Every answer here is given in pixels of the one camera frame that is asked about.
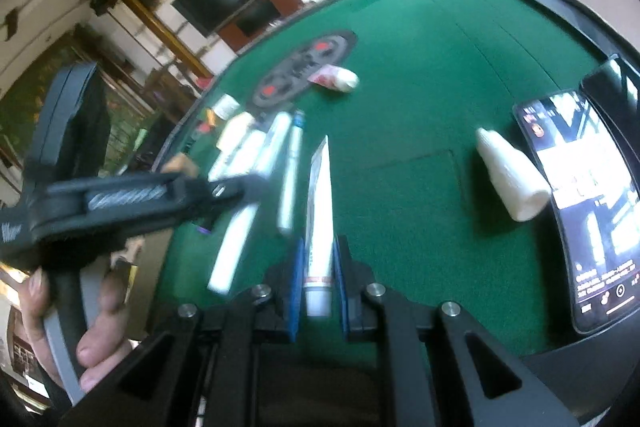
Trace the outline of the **person left hand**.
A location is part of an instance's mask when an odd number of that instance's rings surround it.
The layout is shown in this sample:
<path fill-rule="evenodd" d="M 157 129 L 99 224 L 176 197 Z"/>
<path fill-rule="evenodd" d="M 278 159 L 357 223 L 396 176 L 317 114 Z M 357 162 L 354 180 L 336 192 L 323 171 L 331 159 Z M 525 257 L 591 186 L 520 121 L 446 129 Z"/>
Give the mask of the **person left hand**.
<path fill-rule="evenodd" d="M 89 298 L 72 273 L 37 269 L 21 283 L 18 297 L 24 329 L 39 364 L 71 403 L 78 403 L 124 361 L 132 346 L 126 336 L 126 294 L 130 265 L 119 262 L 96 283 L 89 270 Z"/>

